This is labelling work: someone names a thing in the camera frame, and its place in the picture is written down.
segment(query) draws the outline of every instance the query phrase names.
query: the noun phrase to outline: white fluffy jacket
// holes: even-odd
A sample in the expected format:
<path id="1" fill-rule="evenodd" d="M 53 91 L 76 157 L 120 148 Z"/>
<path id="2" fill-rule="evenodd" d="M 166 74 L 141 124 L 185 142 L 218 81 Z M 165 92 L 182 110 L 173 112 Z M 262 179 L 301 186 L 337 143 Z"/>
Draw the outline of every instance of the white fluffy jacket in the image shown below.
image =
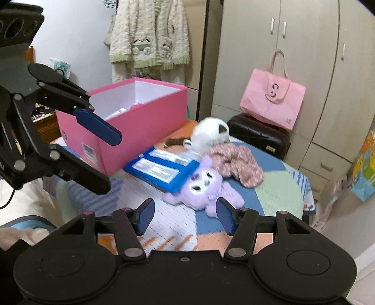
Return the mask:
<path id="1" fill-rule="evenodd" d="M 181 0 L 163 0 L 155 20 L 155 0 L 120 0 L 109 57 L 127 68 L 188 64 L 189 38 Z"/>

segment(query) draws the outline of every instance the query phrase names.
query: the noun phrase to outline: silver handle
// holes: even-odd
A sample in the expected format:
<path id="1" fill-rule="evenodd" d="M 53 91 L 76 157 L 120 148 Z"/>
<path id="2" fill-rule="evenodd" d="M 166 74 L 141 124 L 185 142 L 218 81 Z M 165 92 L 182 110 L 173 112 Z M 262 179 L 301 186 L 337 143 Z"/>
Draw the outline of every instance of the silver handle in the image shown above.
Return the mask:
<path id="1" fill-rule="evenodd" d="M 341 53 L 341 60 L 344 61 L 345 56 L 345 43 L 342 44 L 342 53 Z"/>
<path id="2" fill-rule="evenodd" d="M 275 25 L 275 19 L 271 18 L 271 35 L 273 35 L 273 26 Z"/>
<path id="3" fill-rule="evenodd" d="M 329 171 L 329 172 L 333 171 L 333 167 L 329 167 L 327 165 L 324 165 L 323 162 L 320 162 L 320 167 L 325 169 L 326 171 Z"/>
<path id="4" fill-rule="evenodd" d="M 314 187 L 312 187 L 312 186 L 311 186 L 311 190 L 314 191 L 314 192 L 317 192 L 317 193 L 320 192 L 320 188 L 316 189 L 316 188 L 314 188 Z"/>
<path id="5" fill-rule="evenodd" d="M 287 34 L 287 23 L 284 21 L 284 27 L 282 29 L 282 37 L 285 39 L 285 35 Z"/>

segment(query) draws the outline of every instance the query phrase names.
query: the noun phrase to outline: white plush toy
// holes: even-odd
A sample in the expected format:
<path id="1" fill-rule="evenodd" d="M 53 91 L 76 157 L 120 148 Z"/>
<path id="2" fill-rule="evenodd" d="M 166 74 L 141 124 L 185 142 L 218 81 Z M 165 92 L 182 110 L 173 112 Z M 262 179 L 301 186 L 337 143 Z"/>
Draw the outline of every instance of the white plush toy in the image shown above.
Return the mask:
<path id="1" fill-rule="evenodd" d="M 182 143 L 188 151 L 200 156 L 205 155 L 212 146 L 229 142 L 229 127 L 220 119 L 205 118 L 193 129 L 189 139 Z"/>

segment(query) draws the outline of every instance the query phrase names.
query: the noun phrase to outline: pink scrunchie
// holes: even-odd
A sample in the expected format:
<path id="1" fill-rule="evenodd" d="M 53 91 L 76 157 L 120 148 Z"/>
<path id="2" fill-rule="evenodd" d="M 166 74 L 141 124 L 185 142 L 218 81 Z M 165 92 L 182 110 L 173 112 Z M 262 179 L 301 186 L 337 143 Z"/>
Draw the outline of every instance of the pink scrunchie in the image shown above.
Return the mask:
<path id="1" fill-rule="evenodd" d="M 245 187 L 256 187 L 262 183 L 264 172 L 246 146 L 225 143 L 209 151 L 212 168 L 224 178 L 234 176 Z"/>

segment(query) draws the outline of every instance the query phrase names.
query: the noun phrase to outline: bed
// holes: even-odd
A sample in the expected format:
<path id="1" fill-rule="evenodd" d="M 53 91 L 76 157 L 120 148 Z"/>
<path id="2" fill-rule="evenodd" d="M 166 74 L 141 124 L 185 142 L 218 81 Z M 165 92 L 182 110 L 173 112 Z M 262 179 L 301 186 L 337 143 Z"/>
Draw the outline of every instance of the bed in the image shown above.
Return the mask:
<path id="1" fill-rule="evenodd" d="M 167 138 L 190 136 L 196 122 L 188 121 L 180 130 L 169 135 L 155 147 L 163 149 Z M 274 216 L 277 211 L 285 210 L 298 218 L 315 210 L 309 181 L 299 171 L 279 159 L 231 138 L 235 145 L 248 146 L 258 165 L 265 173 L 264 181 L 254 189 L 243 187 L 234 179 L 226 179 L 245 200 L 245 207 L 254 209 L 260 215 Z M 178 152 L 181 147 L 169 150 Z M 56 196 L 66 220 L 84 211 L 94 211 L 97 216 L 111 215 L 123 207 L 136 208 L 145 199 L 155 200 L 155 216 L 140 241 L 149 254 L 151 250 L 207 250 L 227 247 L 230 237 L 218 219 L 210 218 L 204 211 L 194 211 L 185 205 L 172 206 L 160 199 L 162 192 L 148 183 L 137 179 L 123 170 L 110 178 L 111 190 L 106 195 L 96 195 L 74 181 L 57 183 Z M 259 234 L 255 252 L 272 242 L 271 234 Z M 115 252 L 114 243 L 110 242 Z"/>

